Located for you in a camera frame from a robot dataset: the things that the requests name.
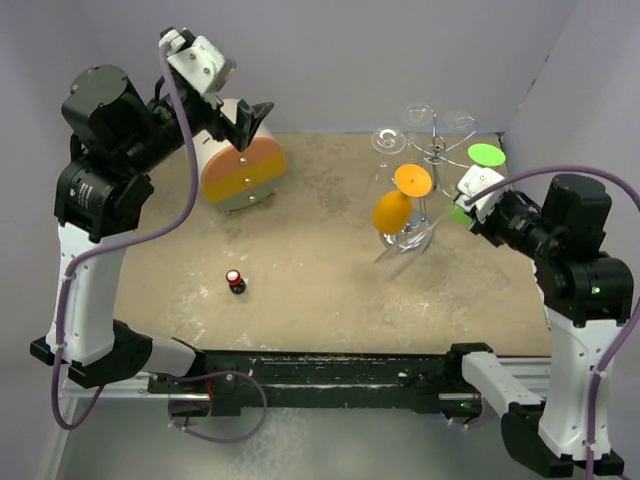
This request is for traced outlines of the short clear wine glass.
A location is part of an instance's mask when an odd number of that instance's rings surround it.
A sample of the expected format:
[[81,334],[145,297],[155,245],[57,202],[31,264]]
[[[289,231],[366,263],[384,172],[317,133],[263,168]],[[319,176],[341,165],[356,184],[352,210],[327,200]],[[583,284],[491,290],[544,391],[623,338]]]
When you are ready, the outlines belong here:
[[436,114],[428,104],[412,102],[402,108],[401,119],[409,127],[408,138],[415,141],[421,133],[433,133]]

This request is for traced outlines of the tall clear champagne flute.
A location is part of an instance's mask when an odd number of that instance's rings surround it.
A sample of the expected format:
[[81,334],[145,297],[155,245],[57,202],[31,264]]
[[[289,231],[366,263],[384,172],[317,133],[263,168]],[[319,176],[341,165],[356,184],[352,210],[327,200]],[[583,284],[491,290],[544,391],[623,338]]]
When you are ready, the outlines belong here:
[[459,226],[456,210],[451,200],[415,203],[409,219],[398,232],[378,234],[384,249],[373,262],[376,274],[391,282],[417,264],[432,249],[440,231]]

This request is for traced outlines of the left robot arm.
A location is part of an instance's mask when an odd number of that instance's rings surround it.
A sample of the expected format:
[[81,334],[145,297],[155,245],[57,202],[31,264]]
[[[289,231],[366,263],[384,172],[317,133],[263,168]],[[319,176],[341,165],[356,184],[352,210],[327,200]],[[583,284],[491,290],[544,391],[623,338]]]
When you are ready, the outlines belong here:
[[54,215],[60,284],[49,332],[31,355],[85,388],[140,372],[168,375],[184,392],[202,387],[205,354],[180,340],[137,332],[114,316],[124,255],[140,242],[142,207],[153,194],[151,171],[208,132],[245,149],[272,104],[240,103],[234,117],[207,101],[192,80],[166,67],[165,96],[141,99],[119,67],[102,65],[72,82],[61,113],[71,126],[70,162],[60,173]]

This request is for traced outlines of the green plastic wine glass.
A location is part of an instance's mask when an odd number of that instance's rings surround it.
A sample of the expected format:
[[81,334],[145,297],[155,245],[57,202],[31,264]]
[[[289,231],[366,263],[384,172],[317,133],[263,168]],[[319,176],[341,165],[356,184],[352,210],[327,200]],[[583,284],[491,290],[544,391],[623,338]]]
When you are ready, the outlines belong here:
[[485,143],[471,145],[467,153],[473,164],[456,184],[451,212],[454,221],[464,227],[470,227],[475,220],[484,223],[505,191],[505,188],[500,188],[467,205],[467,200],[505,179],[498,168],[506,160],[502,150]]

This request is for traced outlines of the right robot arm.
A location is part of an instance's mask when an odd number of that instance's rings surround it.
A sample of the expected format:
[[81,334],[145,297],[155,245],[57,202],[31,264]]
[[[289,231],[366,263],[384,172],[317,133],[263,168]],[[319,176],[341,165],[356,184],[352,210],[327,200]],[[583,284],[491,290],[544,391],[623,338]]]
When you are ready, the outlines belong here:
[[601,248],[612,200],[610,175],[553,168],[542,205],[498,172],[474,166],[457,185],[455,205],[471,230],[529,258],[551,334],[545,396],[529,391],[497,356],[471,348],[445,366],[456,391],[472,386],[499,415],[510,457],[545,478],[620,476],[623,459],[608,434],[612,361],[639,318],[629,267]]

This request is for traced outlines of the yellow plastic wine glass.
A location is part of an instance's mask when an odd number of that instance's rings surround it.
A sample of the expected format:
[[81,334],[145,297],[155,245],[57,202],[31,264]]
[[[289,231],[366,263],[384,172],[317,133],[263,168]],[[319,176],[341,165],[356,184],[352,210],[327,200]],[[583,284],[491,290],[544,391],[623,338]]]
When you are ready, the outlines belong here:
[[399,233],[409,221],[413,211],[413,200],[430,193],[431,175],[421,166],[406,163],[393,174],[394,189],[382,195],[371,214],[375,229],[384,235]]

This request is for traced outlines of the clear stemmed wine glass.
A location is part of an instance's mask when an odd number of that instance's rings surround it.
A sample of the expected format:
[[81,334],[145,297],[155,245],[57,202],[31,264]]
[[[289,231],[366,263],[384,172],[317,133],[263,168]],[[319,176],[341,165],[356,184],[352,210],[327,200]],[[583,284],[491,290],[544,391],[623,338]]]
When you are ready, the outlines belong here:
[[406,137],[400,130],[382,127],[373,132],[371,144],[376,152],[374,182],[378,185],[391,186],[395,170],[401,163],[400,154],[406,147]]

